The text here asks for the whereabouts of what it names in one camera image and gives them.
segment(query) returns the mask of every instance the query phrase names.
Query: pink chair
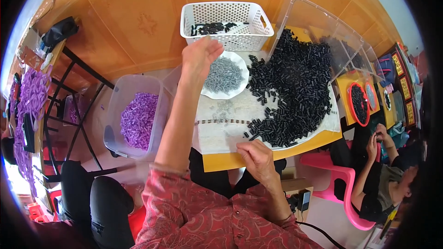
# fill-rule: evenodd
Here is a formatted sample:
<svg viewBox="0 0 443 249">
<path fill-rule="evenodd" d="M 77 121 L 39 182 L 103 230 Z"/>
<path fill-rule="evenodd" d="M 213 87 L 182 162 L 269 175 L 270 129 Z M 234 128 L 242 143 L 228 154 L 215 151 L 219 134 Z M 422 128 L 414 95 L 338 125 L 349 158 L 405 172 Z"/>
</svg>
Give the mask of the pink chair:
<svg viewBox="0 0 443 249">
<path fill-rule="evenodd" d="M 352 142 L 348 141 L 347 144 L 350 147 Z M 377 162 L 380 161 L 380 151 L 380 143 L 377 143 Z M 359 218 L 358 214 L 355 212 L 354 208 L 351 205 L 351 193 L 355 179 L 354 169 L 334 165 L 332 163 L 329 152 L 303 154 L 300 157 L 300 163 L 319 169 L 328 169 L 331 171 L 331 179 L 328 188 L 324 191 L 314 191 L 312 193 L 313 196 L 343 204 L 346 216 L 348 217 L 349 221 L 351 221 L 351 223 L 359 230 L 367 231 L 375 225 L 375 222 L 370 222 L 368 220 Z M 336 179 L 342 179 L 346 182 L 344 201 L 338 200 L 337 197 L 335 197 L 334 195 L 334 181 Z"/>
</svg>

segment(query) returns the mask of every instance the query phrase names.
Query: black cable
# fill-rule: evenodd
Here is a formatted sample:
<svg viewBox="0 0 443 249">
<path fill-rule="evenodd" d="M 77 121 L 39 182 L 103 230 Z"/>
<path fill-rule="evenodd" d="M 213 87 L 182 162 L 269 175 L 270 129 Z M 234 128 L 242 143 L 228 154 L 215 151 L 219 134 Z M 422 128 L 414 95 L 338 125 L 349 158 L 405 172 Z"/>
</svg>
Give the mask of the black cable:
<svg viewBox="0 0 443 249">
<path fill-rule="evenodd" d="M 43 14 L 41 17 L 39 17 L 39 18 L 37 19 L 37 21 L 34 22 L 34 24 L 31 26 L 31 28 L 33 28 L 34 25 L 37 24 L 37 22 L 39 22 L 44 16 L 46 16 L 47 13 L 49 13 L 49 12 L 52 10 L 52 7 L 54 6 L 54 2 L 55 2 L 55 0 L 52 0 L 52 2 L 51 2 L 51 7 L 49 7 L 49 10 L 48 10 L 45 14 Z"/>
<path fill-rule="evenodd" d="M 320 233 L 322 233 L 327 239 L 329 239 L 329 241 L 332 242 L 332 244 L 334 244 L 335 246 L 337 246 L 337 247 L 340 248 L 340 249 L 346 249 L 345 247 L 341 246 L 338 242 L 336 242 L 334 239 L 332 239 L 332 238 L 331 238 L 331 237 L 330 237 L 325 231 L 323 231 L 322 229 L 320 229 L 320 228 L 318 228 L 318 227 L 316 227 L 316 226 L 314 226 L 314 225 L 308 224 L 308 223 L 306 223 L 306 222 L 296 221 L 296 223 L 298 223 L 298 224 L 302 224 L 302 225 L 306 225 L 306 226 L 309 226 L 309 227 L 312 227 L 312 228 L 316 229 L 317 231 L 319 231 Z"/>
</svg>

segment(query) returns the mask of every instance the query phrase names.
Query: red patterned shirt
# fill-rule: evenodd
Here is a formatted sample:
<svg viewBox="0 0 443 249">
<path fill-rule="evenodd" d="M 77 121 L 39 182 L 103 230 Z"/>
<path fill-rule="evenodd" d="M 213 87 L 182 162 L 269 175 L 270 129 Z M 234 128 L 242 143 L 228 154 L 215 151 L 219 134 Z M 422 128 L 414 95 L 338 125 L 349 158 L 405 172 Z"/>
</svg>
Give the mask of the red patterned shirt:
<svg viewBox="0 0 443 249">
<path fill-rule="evenodd" d="M 146 220 L 133 249 L 321 248 L 291 215 L 281 226 L 264 219 L 263 185 L 231 199 L 184 176 L 151 169 L 142 194 Z"/>
</svg>

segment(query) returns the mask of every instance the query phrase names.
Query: black pants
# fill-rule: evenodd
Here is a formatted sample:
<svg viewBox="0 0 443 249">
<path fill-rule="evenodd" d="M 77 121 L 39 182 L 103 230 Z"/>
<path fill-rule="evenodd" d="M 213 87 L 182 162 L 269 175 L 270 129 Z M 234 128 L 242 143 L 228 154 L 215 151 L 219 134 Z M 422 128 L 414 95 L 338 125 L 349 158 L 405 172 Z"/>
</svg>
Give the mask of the black pants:
<svg viewBox="0 0 443 249">
<path fill-rule="evenodd" d="M 234 189 L 228 172 L 204 172 L 203 157 L 194 148 L 189 155 L 191 180 L 227 198 L 246 190 L 259 182 L 245 170 Z M 275 170 L 281 175 L 286 160 L 274 161 Z M 113 178 L 88 176 L 80 162 L 67 161 L 62 165 L 62 196 L 65 215 L 74 227 L 101 249 L 128 249 L 134 245 L 128 222 L 128 214 L 134 209 L 132 197 Z"/>
<path fill-rule="evenodd" d="M 352 168 L 355 170 L 355 180 L 362 172 L 368 162 L 368 152 L 366 146 L 371 137 L 371 130 L 368 126 L 362 127 L 355 123 L 354 138 L 351 148 L 346 144 L 345 138 L 341 138 L 329 144 L 329 152 L 334 165 Z M 336 179 L 334 182 L 334 195 L 343 200 L 345 196 L 346 183 L 342 179 Z"/>
<path fill-rule="evenodd" d="M 62 197 L 65 215 L 83 235 L 101 249 L 133 246 L 128 214 L 134 202 L 118 181 L 89 176 L 80 162 L 62 165 Z"/>
<path fill-rule="evenodd" d="M 252 175 L 245 170 L 243 176 L 232 189 L 229 183 L 228 171 L 215 171 L 215 172 L 205 172 L 203 169 L 203 156 L 194 148 L 191 148 L 191 153 L 189 154 L 189 169 L 191 170 L 191 180 L 211 191 L 217 192 L 225 196 L 226 198 L 231 198 L 237 193 L 246 193 L 246 190 L 250 187 L 258 185 L 259 182 L 252 177 Z M 280 174 L 286 167 L 286 159 L 274 161 L 275 170 Z"/>
</svg>

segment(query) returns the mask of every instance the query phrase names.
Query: purple plastic piece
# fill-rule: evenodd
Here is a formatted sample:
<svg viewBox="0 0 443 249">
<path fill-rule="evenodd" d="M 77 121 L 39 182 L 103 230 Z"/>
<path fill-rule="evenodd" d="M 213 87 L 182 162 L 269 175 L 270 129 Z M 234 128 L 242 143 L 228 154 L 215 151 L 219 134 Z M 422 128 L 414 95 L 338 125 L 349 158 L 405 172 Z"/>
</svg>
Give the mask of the purple plastic piece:
<svg viewBox="0 0 443 249">
<path fill-rule="evenodd" d="M 80 117 L 83 117 L 83 108 L 80 106 L 80 96 L 74 96 L 72 100 L 75 100 L 77 103 L 78 113 L 80 114 Z M 69 119 L 71 119 L 72 123 L 79 124 L 80 120 L 77 118 L 77 114 L 75 113 L 75 107 L 74 103 L 71 103 L 71 106 L 69 108 Z"/>
<path fill-rule="evenodd" d="M 23 149 L 24 136 L 23 136 L 23 119 L 25 113 L 31 115 L 31 120 L 35 123 L 32 125 L 35 129 L 37 121 L 43 118 L 44 104 L 48 99 L 48 82 L 51 81 L 49 74 L 44 74 L 41 71 L 35 71 L 29 68 L 23 75 L 22 86 L 20 92 L 20 103 L 17 106 L 18 109 L 18 123 L 14 132 L 14 155 L 17 160 L 19 170 L 23 174 L 26 181 L 28 181 L 30 190 L 33 196 L 37 196 L 36 186 L 34 182 L 34 173 L 32 171 L 32 161 L 29 156 L 29 152 Z"/>
<path fill-rule="evenodd" d="M 159 96 L 136 93 L 134 100 L 121 113 L 121 134 L 129 146 L 147 150 Z"/>
</svg>

